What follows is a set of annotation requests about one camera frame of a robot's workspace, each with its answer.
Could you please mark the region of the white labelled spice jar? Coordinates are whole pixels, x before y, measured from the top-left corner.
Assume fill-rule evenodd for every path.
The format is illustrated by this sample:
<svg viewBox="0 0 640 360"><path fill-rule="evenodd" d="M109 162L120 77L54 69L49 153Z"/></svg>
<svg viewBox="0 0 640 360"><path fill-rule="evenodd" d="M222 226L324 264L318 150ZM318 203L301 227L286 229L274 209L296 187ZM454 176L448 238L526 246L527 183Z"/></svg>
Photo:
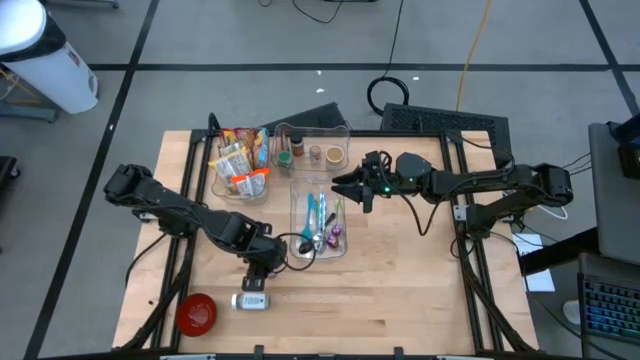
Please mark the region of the white labelled spice jar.
<svg viewBox="0 0 640 360"><path fill-rule="evenodd" d="M262 311L270 305L270 297L265 293L236 293L231 297L232 310Z"/></svg>

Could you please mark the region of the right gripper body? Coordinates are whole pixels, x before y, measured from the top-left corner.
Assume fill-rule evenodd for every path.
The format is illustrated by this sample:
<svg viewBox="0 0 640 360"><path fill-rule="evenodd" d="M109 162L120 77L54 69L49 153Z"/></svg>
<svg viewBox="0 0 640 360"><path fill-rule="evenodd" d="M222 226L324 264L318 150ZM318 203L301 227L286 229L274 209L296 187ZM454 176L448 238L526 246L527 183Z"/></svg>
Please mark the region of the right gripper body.
<svg viewBox="0 0 640 360"><path fill-rule="evenodd" d="M429 190L431 163L421 156L403 152L395 163L385 151L367 153L362 160L362 206L364 213L373 210L373 199L379 195L389 198L392 195L420 195L429 203L434 203Z"/></svg>

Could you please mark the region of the black aluminium rig frame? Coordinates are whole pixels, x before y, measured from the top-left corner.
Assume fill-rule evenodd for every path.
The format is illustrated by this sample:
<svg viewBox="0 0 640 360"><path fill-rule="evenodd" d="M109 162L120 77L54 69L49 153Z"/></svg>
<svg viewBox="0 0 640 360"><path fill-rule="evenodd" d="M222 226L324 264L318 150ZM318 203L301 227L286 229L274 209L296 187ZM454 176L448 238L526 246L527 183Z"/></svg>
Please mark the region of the black aluminium rig frame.
<svg viewBox="0 0 640 360"><path fill-rule="evenodd" d="M436 168L444 165L439 137L417 137L356 130L351 133L349 170L363 155L383 149L397 156L414 152ZM198 135L189 198L200 198L212 209L238 211L271 223L274 234L290 229L290 182L275 170L264 205L227 202L211 191L214 172L205 170L198 186L204 144ZM164 134L154 175L164 186L180 191L191 131ZM179 343L180 352L222 355L253 353L262 345L264 356L312 354L386 355L401 347L411 355L471 355L475 343L467 311L463 276L450 254L454 238L452 213L440 205L425 237L417 234L406 203L398 197L377 198L372 213L345 201L348 252L343 257L316 262L304 272L284 271L267 280L272 304L266 311L233 311L230 298L240 291L246 266L236 256L211 244L200 232L188 293L206 293L218 305L213 328L200 337L172 337L175 301L167 310L157 347ZM159 300L169 252L177 255L175 271L187 242L165 239L144 256L131 273L115 331L113 346L130 341L151 313L150 301ZM514 246L501 237L483 241L496 305L531 347L539 348Z"/></svg>

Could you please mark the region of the red bowl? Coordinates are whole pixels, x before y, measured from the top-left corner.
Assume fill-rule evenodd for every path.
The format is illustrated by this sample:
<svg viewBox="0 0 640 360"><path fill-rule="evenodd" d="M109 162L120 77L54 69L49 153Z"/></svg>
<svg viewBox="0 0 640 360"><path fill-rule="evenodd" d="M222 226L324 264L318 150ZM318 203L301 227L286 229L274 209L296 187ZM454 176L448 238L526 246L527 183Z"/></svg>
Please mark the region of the red bowl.
<svg viewBox="0 0 640 360"><path fill-rule="evenodd" d="M213 328L216 317L215 301L207 294L194 293L179 305L176 326L185 336L199 337Z"/></svg>

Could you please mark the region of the orange ramen noodle pack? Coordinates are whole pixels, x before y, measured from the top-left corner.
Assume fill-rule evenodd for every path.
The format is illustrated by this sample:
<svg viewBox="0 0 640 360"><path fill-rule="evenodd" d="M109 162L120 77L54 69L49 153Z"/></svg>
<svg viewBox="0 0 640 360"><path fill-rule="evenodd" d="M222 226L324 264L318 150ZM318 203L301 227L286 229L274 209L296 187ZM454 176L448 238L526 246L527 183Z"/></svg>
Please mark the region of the orange ramen noodle pack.
<svg viewBox="0 0 640 360"><path fill-rule="evenodd" d="M269 168L260 168L246 175L233 176L232 184L240 196L247 198L260 197L266 190Z"/></svg>

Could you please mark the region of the tan lid white canister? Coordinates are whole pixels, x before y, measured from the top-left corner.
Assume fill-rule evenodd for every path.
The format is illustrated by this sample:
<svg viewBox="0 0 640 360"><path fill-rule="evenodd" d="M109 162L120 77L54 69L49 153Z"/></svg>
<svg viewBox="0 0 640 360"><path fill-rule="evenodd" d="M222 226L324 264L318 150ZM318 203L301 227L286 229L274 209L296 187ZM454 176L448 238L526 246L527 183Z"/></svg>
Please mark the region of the tan lid white canister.
<svg viewBox="0 0 640 360"><path fill-rule="evenodd" d="M328 171L339 170L343 167L345 152L341 146L331 146L325 152L325 166Z"/></svg>

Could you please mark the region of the white mouse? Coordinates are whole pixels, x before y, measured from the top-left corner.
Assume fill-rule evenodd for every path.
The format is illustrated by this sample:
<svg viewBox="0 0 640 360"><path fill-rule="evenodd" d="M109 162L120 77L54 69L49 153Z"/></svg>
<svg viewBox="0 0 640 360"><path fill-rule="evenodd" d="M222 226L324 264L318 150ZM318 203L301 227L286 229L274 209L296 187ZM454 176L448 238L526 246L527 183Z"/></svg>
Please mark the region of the white mouse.
<svg viewBox="0 0 640 360"><path fill-rule="evenodd" d="M566 301L562 305L562 313L571 324L581 324L580 302L578 300Z"/></svg>

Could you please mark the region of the teal plastic spoon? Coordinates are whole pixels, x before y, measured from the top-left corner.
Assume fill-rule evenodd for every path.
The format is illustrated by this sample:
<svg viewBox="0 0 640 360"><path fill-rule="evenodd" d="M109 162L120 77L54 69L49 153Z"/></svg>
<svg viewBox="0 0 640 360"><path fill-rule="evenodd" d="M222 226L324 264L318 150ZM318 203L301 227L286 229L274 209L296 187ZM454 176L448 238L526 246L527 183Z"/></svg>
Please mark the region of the teal plastic spoon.
<svg viewBox="0 0 640 360"><path fill-rule="evenodd" d="M305 225L302 230L302 234L305 236L307 240L310 240L313 237L313 225L315 221L316 213L316 205L315 198L313 193L309 193L307 196L307 213L305 217Z"/></svg>

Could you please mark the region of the black device on desk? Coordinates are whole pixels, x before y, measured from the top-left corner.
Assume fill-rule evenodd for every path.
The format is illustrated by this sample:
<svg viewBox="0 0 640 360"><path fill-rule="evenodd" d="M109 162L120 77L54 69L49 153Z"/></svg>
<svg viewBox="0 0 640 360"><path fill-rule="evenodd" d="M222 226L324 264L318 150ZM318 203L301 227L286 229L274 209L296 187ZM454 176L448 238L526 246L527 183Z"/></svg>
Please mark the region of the black device on desk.
<svg viewBox="0 0 640 360"><path fill-rule="evenodd" d="M618 143L618 157L626 178L640 180L640 113L624 123L607 122L609 133Z"/></svg>

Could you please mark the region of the yellow ramen noodle pack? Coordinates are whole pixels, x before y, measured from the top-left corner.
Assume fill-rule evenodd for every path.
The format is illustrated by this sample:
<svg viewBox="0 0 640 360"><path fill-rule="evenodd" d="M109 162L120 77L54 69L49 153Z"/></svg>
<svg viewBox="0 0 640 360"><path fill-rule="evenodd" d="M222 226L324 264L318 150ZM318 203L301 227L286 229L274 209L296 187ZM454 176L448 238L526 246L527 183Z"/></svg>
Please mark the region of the yellow ramen noodle pack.
<svg viewBox="0 0 640 360"><path fill-rule="evenodd" d="M208 165L215 170L226 186L231 186L233 176L249 174L253 168L248 157L248 149L245 154L233 154L226 157L219 157L209 161Z"/></svg>

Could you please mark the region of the white paper sheet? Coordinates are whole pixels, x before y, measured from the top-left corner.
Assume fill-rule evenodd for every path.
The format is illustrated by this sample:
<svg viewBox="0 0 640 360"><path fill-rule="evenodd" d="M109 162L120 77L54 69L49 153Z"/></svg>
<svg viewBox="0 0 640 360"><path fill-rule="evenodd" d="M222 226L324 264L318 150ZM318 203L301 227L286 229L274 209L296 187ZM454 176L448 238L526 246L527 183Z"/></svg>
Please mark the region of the white paper sheet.
<svg viewBox="0 0 640 360"><path fill-rule="evenodd" d="M516 244L517 252L520 258L523 258L525 255L528 255L529 253L532 253L536 250L541 250L543 248L541 238L537 234L513 233L512 240ZM530 292L553 293L556 291L552 275L549 270L526 275L525 288Z"/></svg>

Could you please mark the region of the Maruchan roast beef ramen pack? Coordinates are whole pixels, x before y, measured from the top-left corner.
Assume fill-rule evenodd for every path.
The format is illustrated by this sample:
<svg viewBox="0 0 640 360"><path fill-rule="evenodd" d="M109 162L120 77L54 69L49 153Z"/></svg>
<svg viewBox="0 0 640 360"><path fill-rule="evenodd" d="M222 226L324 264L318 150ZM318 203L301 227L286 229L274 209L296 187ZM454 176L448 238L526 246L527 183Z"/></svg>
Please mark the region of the Maruchan roast beef ramen pack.
<svg viewBox="0 0 640 360"><path fill-rule="evenodd" d="M233 143L242 143L251 147L256 139L257 131L254 128L223 128L221 130L221 143L229 146Z"/></svg>

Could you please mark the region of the purple iridescent spoon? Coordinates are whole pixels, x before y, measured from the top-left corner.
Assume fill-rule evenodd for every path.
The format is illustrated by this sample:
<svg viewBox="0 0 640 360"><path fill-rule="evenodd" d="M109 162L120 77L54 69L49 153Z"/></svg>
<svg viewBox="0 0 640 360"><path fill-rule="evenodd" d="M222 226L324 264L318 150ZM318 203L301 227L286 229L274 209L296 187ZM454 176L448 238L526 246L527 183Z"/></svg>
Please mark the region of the purple iridescent spoon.
<svg viewBox="0 0 640 360"><path fill-rule="evenodd" d="M343 229L343 220L342 217L344 215L344 204L341 198L338 198L334 201L334 225L332 226L332 234L338 237L342 233Z"/></svg>

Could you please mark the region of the grey standing desk base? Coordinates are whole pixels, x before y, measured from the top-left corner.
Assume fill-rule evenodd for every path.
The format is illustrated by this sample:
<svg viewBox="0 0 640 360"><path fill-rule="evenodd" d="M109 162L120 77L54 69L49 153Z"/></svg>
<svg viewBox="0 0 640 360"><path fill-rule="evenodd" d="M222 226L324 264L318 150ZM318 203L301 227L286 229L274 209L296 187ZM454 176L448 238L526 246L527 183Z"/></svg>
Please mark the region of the grey standing desk base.
<svg viewBox="0 0 640 360"><path fill-rule="evenodd" d="M60 5L70 5L70 6L109 6L112 9L119 9L120 2L119 0L42 0L46 3L60 4Z"/></svg>

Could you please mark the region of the clear plastic bin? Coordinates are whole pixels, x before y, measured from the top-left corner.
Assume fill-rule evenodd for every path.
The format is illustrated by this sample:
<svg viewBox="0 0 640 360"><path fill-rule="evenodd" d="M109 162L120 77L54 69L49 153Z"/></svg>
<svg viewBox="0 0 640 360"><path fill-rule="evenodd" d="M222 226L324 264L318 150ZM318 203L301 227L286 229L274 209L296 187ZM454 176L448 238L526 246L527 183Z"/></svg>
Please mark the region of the clear plastic bin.
<svg viewBox="0 0 640 360"><path fill-rule="evenodd" d="M342 217L343 220L343 229L342 233L336 237L332 234L332 226L334 225L334 221L325 228L324 240L325 240L325 248L322 253L318 253L314 247L313 237L310 240L307 240L305 236L302 234L302 230L305 225L305 217L307 213L307 196L309 193L314 194L316 211L318 210L318 200L319 193L324 192L326 194L326 203L327 217L331 213L334 213L334 201L338 198L343 200L344 204L344 215ZM347 238L347 221L346 221L346 206L344 197L338 195L334 191L331 190L331 186L328 181L322 181L320 179L302 179L302 180L294 180L290 186L290 198L291 198L291 208L290 208L290 231L295 233L295 236L291 236L289 240L289 251L290 253L299 259L311 259L313 255L316 255L316 260L328 260L334 259L344 256L348 250L348 238ZM316 217L313 225L313 236L316 230ZM327 244L327 239L330 236L334 236L338 239L339 245L337 248L331 248ZM311 242L311 251L306 254L300 254L298 247L303 241Z"/></svg>
<svg viewBox="0 0 640 360"><path fill-rule="evenodd" d="M220 146L225 147L221 143L221 132L220 132L219 139L217 140L217 143L214 146L214 158L212 160L215 160L215 159L217 159L219 157L219 147ZM249 160L251 161L252 168L253 168L253 170L251 172L253 172L254 170L257 170L257 169L254 168L254 162L253 162L253 145L251 147L247 147L246 146L246 148L248 149L248 157L249 157ZM269 161L270 161L269 156L270 156L270 136L269 136L269 155L268 155L268 167L267 168L269 168ZM261 203L264 203L266 201L266 198L267 198L267 194L268 194L267 182L269 180L269 177L270 177L270 174L269 174L268 179L266 181L266 190L260 197L247 198L247 197L240 196L239 193L237 192L236 187L233 184L231 186L226 186L224 184L224 182L221 180L221 178L217 175L216 172L215 172L215 180L214 180L214 183L213 183L213 185L211 187L211 190L212 190L214 195L216 195L219 198L222 198L225 201L230 202L230 203L261 204Z"/></svg>
<svg viewBox="0 0 640 360"><path fill-rule="evenodd" d="M349 165L349 153L350 153L350 130L342 125L333 128L314 128L314 127L295 127L286 123L281 123L276 126L271 136L270 145L270 157L271 165L277 170L277 156L280 150L280 140L278 139L279 129L285 127L288 129L289 141L290 136L293 134L299 134L304 138L304 150L305 153L301 157L294 158L294 170L290 177L307 177L307 178L324 178L328 179L338 175ZM318 145L322 149L322 161L320 164L312 164L309 157L309 148L313 145ZM343 167L339 170L328 171L325 166L325 152L331 146L341 146L345 152L345 159Z"/></svg>

